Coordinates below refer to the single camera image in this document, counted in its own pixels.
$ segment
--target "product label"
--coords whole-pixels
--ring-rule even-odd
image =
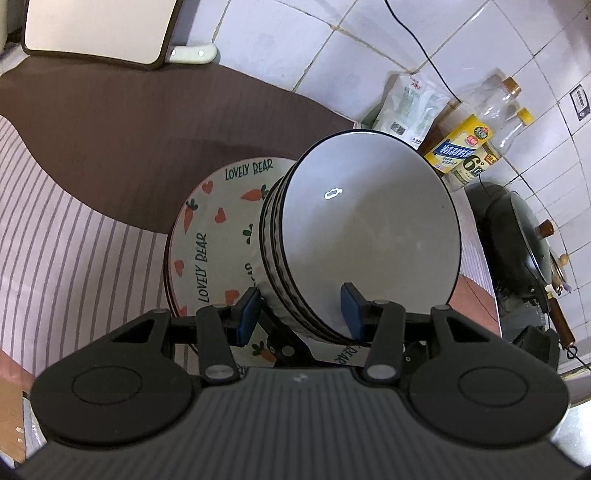
[[[473,155],[492,134],[487,125],[471,115],[425,158],[436,169],[448,173]]]
[[[574,110],[577,112],[579,122],[591,113],[587,94],[581,85],[577,85],[571,90],[570,99],[573,101]]]
[[[474,178],[480,175],[494,162],[499,160],[492,149],[484,144],[476,150],[467,159],[458,164],[453,170],[452,175],[460,181],[462,185],[468,185]]]

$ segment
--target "cutting board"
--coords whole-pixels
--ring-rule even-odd
[[[182,0],[28,0],[23,49],[162,65]]]

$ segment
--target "black cooking pot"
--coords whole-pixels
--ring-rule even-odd
[[[491,247],[493,276],[515,295],[539,304],[556,327],[563,348],[573,345],[573,334],[558,301],[546,290],[552,283],[552,263],[545,238],[554,233],[552,222],[538,225],[519,194],[509,192],[488,207],[483,228]]]

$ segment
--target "stack of plates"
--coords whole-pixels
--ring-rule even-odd
[[[256,283],[295,331],[355,343],[340,309],[354,283],[368,300],[429,313],[447,303],[460,268],[452,200],[407,144],[366,130],[313,146],[273,185],[252,232]]]

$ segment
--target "knife handle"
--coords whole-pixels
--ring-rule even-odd
[[[203,64],[209,63],[217,56],[217,47],[213,43],[196,46],[177,45],[170,52],[169,63]]]

